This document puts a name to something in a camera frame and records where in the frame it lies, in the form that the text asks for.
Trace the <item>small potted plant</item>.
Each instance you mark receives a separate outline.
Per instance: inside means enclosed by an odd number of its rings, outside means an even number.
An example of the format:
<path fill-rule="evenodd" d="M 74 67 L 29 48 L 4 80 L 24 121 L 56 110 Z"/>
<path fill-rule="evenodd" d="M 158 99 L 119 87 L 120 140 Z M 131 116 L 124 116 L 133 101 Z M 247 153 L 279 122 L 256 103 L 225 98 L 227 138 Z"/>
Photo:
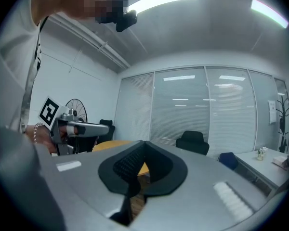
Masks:
<path fill-rule="evenodd" d="M 256 152 L 257 154 L 257 160 L 260 160 L 262 161 L 264 159 L 264 156 L 266 154 L 266 151 L 267 151 L 267 147 L 262 147 L 262 148 L 259 148 Z"/>

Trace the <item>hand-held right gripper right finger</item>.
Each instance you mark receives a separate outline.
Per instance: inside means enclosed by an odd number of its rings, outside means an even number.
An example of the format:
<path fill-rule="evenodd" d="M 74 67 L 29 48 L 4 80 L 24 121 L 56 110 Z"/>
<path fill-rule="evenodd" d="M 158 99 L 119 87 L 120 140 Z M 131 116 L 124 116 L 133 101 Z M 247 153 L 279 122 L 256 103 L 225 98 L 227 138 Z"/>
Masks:
<path fill-rule="evenodd" d="M 267 200 L 250 182 L 205 155 L 161 143 L 147 145 L 185 163 L 172 168 L 174 177 L 164 178 L 168 187 L 178 174 L 187 174 L 172 193 L 147 198 L 130 225 L 133 231 L 249 231 L 257 226 L 256 213 Z"/>

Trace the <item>person's left forearm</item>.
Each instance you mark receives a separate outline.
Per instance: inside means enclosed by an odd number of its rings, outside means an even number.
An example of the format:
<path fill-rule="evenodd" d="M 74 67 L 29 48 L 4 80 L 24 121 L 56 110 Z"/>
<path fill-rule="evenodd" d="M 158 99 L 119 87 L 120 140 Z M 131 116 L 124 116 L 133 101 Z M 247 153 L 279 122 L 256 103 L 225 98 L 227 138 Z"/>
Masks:
<path fill-rule="evenodd" d="M 38 130 L 38 125 L 34 125 L 34 126 L 30 125 L 30 126 L 27 126 L 27 128 L 25 129 L 25 134 L 33 143 L 37 142 L 37 130 Z"/>

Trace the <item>person's left hand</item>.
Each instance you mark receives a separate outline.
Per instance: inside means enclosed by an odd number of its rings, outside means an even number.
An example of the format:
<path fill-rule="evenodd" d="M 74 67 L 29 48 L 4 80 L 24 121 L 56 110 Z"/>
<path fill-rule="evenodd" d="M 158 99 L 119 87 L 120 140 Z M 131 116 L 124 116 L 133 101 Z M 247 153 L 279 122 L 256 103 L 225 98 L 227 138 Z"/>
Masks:
<path fill-rule="evenodd" d="M 59 127 L 59 135 L 61 141 L 64 141 L 66 139 L 66 137 L 68 136 L 67 126 Z M 46 146 L 51 154 L 56 153 L 55 143 L 51 138 L 50 131 L 45 126 L 38 126 L 36 143 Z"/>

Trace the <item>black pedestal fan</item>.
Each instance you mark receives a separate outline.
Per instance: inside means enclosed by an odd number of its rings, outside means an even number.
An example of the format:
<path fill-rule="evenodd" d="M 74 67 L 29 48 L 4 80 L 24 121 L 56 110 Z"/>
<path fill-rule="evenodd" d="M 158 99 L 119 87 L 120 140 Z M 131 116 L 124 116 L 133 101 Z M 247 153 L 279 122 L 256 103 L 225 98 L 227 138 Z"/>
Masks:
<path fill-rule="evenodd" d="M 66 103 L 66 107 L 77 112 L 77 117 L 84 122 L 88 121 L 87 112 L 83 103 L 79 99 L 71 99 Z"/>

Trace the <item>black coat rack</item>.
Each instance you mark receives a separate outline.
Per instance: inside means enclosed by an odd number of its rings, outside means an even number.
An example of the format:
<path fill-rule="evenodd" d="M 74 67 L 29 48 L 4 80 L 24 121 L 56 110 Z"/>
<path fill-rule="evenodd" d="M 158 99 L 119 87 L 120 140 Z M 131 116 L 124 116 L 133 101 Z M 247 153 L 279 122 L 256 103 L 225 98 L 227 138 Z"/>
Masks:
<path fill-rule="evenodd" d="M 281 141 L 278 150 L 282 153 L 286 153 L 289 148 L 289 97 L 284 91 L 280 91 L 278 94 L 278 105 L 276 109 L 279 115 L 279 134 Z"/>

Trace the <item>white paper notice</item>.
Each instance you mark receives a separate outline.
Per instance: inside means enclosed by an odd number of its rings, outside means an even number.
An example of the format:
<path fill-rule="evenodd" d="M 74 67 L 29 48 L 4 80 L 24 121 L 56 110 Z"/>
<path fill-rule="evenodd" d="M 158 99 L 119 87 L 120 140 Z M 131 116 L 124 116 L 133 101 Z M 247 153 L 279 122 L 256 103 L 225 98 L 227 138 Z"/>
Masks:
<path fill-rule="evenodd" d="M 268 100 L 269 105 L 269 123 L 275 123 L 276 122 L 276 102 Z"/>

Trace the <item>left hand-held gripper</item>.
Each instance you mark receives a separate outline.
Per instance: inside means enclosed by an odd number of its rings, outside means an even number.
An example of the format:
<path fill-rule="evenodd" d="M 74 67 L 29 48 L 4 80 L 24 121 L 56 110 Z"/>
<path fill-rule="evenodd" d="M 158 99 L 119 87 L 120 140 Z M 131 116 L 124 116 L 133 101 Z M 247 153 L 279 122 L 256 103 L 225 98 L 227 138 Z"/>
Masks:
<path fill-rule="evenodd" d="M 61 105 L 48 97 L 38 118 L 50 131 L 50 137 L 58 155 L 72 154 L 74 149 L 67 144 L 68 136 L 97 137 L 108 133 L 108 126 L 77 122 L 77 111 Z"/>

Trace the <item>white desk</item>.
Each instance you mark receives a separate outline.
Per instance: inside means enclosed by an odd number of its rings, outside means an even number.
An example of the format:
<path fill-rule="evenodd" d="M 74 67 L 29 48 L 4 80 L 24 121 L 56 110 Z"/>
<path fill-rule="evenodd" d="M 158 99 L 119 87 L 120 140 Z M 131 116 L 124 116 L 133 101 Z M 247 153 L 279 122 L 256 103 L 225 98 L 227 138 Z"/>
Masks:
<path fill-rule="evenodd" d="M 267 149 L 263 160 L 258 160 L 256 151 L 235 154 L 238 162 L 262 180 L 272 190 L 279 189 L 289 179 L 289 171 L 273 163 L 275 157 L 287 155 L 275 150 Z"/>

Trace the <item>pale tissue box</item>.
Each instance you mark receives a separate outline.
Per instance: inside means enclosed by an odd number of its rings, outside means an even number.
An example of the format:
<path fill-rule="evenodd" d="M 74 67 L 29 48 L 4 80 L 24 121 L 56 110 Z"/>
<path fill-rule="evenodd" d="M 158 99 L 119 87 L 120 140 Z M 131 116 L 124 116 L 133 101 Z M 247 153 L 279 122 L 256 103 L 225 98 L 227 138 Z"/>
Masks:
<path fill-rule="evenodd" d="M 277 156 L 272 160 L 273 164 L 279 166 L 280 168 L 287 170 L 289 168 L 289 161 L 287 157 Z"/>

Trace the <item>white ceiling pipes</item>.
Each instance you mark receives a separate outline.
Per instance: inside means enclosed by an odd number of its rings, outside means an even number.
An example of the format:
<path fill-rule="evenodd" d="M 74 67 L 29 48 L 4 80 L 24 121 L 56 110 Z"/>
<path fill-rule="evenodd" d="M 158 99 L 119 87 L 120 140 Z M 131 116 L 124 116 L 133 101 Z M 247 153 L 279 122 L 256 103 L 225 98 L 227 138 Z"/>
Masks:
<path fill-rule="evenodd" d="M 112 47 L 109 46 L 108 42 L 103 41 L 95 33 L 90 31 L 83 24 L 79 23 L 74 19 L 70 19 L 64 14 L 53 14 L 48 19 L 68 30 L 78 38 L 82 39 L 89 45 L 93 46 L 98 52 L 113 61 L 121 69 L 125 70 L 131 67 L 131 65 L 123 59 Z"/>

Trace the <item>black office chair with headrest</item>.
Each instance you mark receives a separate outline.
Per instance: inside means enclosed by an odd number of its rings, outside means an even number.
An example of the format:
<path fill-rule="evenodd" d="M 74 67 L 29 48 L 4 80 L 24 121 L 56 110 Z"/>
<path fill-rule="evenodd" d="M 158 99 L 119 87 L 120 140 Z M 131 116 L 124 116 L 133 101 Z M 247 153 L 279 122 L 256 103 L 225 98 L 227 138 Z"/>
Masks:
<path fill-rule="evenodd" d="M 198 131 L 185 131 L 180 138 L 176 140 L 177 148 L 190 152 L 207 155 L 209 144 L 204 141 L 203 134 Z"/>

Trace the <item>blue chair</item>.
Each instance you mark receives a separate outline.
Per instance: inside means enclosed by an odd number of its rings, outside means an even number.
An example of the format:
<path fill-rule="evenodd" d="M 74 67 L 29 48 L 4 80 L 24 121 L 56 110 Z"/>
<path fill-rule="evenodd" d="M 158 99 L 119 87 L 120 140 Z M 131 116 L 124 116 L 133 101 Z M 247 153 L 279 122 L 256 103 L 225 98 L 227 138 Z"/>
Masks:
<path fill-rule="evenodd" d="M 236 156 L 232 152 L 221 153 L 218 161 L 231 170 L 235 170 L 238 166 Z"/>

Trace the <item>person's white shirt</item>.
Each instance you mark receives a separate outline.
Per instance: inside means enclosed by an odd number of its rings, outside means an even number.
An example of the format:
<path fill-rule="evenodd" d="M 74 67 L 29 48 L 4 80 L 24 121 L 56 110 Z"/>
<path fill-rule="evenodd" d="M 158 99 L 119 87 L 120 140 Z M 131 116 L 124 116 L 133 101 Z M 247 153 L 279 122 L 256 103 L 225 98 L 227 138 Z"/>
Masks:
<path fill-rule="evenodd" d="M 31 0 L 18 0 L 0 28 L 0 197 L 2 224 L 13 231 L 65 231 L 47 224 L 48 190 L 36 148 L 25 134 L 40 56 Z"/>

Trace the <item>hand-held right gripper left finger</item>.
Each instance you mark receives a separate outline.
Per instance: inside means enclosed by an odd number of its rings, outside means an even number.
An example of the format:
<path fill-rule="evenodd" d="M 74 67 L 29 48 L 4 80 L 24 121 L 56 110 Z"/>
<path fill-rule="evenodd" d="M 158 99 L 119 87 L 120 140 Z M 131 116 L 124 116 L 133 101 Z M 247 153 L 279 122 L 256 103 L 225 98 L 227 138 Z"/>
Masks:
<path fill-rule="evenodd" d="M 136 141 L 87 154 L 52 157 L 36 146 L 40 176 L 48 190 L 51 226 L 130 226 L 130 198 L 137 195 L 137 174 L 145 143 Z"/>

